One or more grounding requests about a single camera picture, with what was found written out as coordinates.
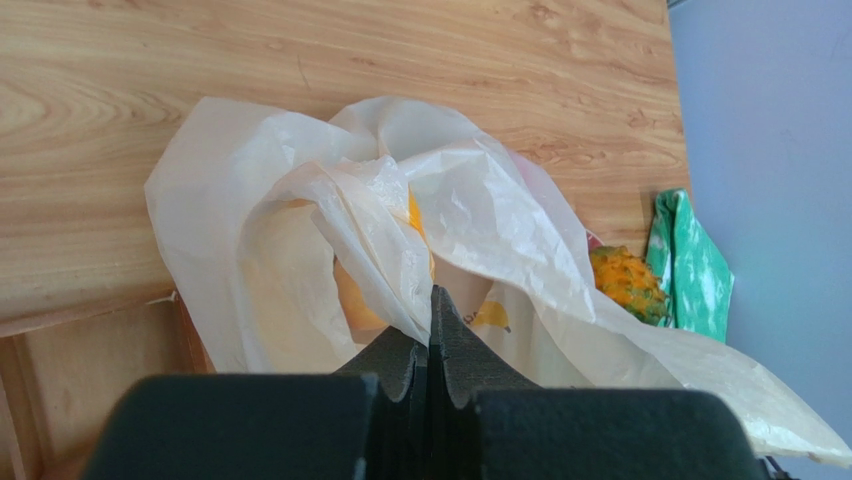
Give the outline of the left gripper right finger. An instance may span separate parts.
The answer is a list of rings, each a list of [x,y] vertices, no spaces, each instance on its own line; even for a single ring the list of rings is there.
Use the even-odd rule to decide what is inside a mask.
[[[449,292],[434,286],[429,366],[449,407],[463,409],[479,391],[537,389],[539,386],[506,363],[462,320]]]

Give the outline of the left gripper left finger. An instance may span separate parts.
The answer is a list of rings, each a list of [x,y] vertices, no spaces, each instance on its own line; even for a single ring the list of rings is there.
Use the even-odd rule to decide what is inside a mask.
[[[428,383],[428,348],[389,327],[336,375],[373,375],[390,401],[424,404]]]

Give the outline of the banana print plastic bag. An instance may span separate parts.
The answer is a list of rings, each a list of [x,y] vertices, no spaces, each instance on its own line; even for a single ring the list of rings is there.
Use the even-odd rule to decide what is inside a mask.
[[[329,373],[351,330],[338,259],[387,326],[426,342],[434,285],[544,387],[722,398],[759,454],[849,466],[848,445],[750,357],[640,323],[598,291],[587,232],[550,177],[461,113],[398,97],[329,121],[207,97],[145,187],[160,254],[220,372]]]

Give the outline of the fake pineapple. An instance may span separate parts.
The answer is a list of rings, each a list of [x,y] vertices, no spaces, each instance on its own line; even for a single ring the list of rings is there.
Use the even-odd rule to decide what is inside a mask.
[[[648,264],[624,246],[590,252],[596,288],[640,322],[658,326],[670,316],[668,295]]]

